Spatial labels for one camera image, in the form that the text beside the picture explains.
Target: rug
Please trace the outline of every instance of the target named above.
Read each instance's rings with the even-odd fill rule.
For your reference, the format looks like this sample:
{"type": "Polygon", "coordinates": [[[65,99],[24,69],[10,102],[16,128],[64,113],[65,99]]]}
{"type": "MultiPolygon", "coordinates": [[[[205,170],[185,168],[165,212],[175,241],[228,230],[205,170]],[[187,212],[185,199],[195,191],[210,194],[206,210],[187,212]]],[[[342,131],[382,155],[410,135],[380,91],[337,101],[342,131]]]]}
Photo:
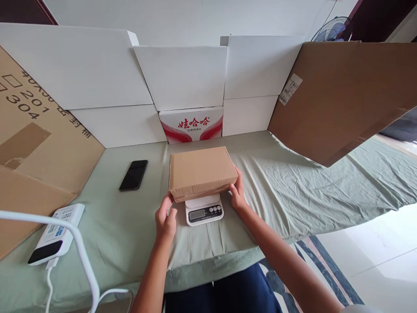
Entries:
{"type": "MultiPolygon", "coordinates": [[[[323,283],[333,291],[344,306],[364,304],[316,236],[307,237],[290,246],[311,267],[323,283]]],[[[267,260],[259,261],[259,266],[268,279],[282,312],[302,313],[288,288],[267,260]]]]}

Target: dark blue pants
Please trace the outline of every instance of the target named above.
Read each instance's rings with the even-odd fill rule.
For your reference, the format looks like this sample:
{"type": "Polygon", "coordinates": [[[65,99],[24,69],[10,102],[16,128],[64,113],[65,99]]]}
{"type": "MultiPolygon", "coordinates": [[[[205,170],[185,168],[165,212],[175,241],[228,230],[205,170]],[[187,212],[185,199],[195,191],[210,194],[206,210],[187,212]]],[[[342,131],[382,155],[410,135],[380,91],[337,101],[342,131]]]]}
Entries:
{"type": "Polygon", "coordinates": [[[176,293],[165,294],[166,313],[282,313],[260,266],[176,293]]]}

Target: green bedsheet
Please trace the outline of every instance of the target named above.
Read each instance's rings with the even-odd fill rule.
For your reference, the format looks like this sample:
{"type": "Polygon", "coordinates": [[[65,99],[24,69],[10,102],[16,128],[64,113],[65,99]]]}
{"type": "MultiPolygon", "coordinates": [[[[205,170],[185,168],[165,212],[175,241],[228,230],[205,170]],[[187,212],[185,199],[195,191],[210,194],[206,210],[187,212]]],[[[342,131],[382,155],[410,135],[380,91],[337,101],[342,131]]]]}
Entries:
{"type": "MultiPolygon", "coordinates": [[[[101,291],[136,292],[156,235],[154,213],[168,189],[171,153],[226,146],[244,173],[246,199],[288,242],[371,220],[417,202],[417,161],[371,139],[330,168],[282,146],[268,131],[168,145],[106,149],[80,196],[86,205],[79,229],[101,291]],[[119,192],[129,163],[149,160],[137,191],[119,192]]],[[[189,227],[184,204],[175,204],[177,233],[165,290],[179,291],[235,273],[263,258],[222,194],[222,220],[189,227]]],[[[43,228],[0,261],[0,312],[43,312],[48,288],[45,264],[26,264],[43,228]]],[[[51,312],[91,303],[75,245],[52,271],[51,312]]],[[[104,301],[113,300],[108,296],[104,301]]]]}

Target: white foam board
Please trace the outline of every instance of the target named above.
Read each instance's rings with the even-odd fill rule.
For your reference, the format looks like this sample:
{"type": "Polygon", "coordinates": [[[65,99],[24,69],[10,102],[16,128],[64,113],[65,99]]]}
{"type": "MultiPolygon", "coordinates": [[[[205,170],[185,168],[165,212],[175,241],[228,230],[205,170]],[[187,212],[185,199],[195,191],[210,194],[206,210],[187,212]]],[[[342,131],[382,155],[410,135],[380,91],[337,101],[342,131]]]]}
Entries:
{"type": "Polygon", "coordinates": [[[225,99],[281,93],[304,36],[226,36],[225,99]]]}
{"type": "Polygon", "coordinates": [[[65,110],[151,104],[134,33],[0,23],[0,45],[65,110]]]}
{"type": "Polygon", "coordinates": [[[105,148],[166,141],[153,104],[70,112],[105,148]]]}
{"type": "Polygon", "coordinates": [[[158,111],[223,105],[227,47],[134,47],[158,111]]]}
{"type": "Polygon", "coordinates": [[[224,101],[223,136],[267,130],[278,96],[224,101]]]}

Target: white wall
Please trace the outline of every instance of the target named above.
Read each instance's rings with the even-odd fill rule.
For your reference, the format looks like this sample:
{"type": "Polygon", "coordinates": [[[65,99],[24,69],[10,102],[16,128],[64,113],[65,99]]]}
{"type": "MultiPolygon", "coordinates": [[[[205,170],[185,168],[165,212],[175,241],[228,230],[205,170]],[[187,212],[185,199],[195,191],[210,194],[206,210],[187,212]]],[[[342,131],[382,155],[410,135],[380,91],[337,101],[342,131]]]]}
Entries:
{"type": "MultiPolygon", "coordinates": [[[[141,45],[219,45],[227,35],[307,35],[323,25],[332,0],[44,0],[60,25],[119,28],[141,45]]],[[[336,3],[329,19],[357,0],[336,3]]]]}

